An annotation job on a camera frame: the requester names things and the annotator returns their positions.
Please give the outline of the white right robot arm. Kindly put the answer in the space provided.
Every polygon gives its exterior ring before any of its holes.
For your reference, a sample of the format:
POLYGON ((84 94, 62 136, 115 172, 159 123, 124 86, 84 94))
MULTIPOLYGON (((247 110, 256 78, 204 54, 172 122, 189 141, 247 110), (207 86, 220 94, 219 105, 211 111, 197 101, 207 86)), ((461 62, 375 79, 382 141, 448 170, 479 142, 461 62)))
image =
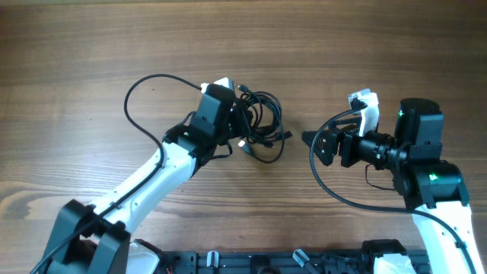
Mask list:
POLYGON ((458 166, 441 160, 444 115, 439 105, 423 98, 401 100, 393 135, 376 129, 360 132, 365 118, 352 114, 370 109, 371 104, 354 99, 351 107, 317 131, 302 133, 310 148, 309 159, 329 166, 339 156, 343 167, 363 161, 376 170, 389 170, 393 191, 403 197, 405 205, 397 208, 348 200, 333 192, 312 164, 318 184, 331 197, 357 209, 411 215, 433 272, 482 273, 466 183, 458 166))

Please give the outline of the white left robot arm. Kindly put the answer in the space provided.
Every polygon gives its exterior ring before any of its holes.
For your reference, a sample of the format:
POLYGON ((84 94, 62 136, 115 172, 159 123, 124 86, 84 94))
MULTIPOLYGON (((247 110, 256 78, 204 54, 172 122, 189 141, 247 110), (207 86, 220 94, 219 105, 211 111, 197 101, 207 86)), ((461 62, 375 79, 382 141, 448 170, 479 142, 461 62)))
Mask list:
POLYGON ((87 205, 73 199, 62 207, 34 273, 155 271, 160 258, 150 250, 134 253, 132 234, 162 199, 217 159, 217 147, 241 137, 250 122, 231 79, 198 89, 198 109, 155 142, 157 151, 135 173, 87 205))

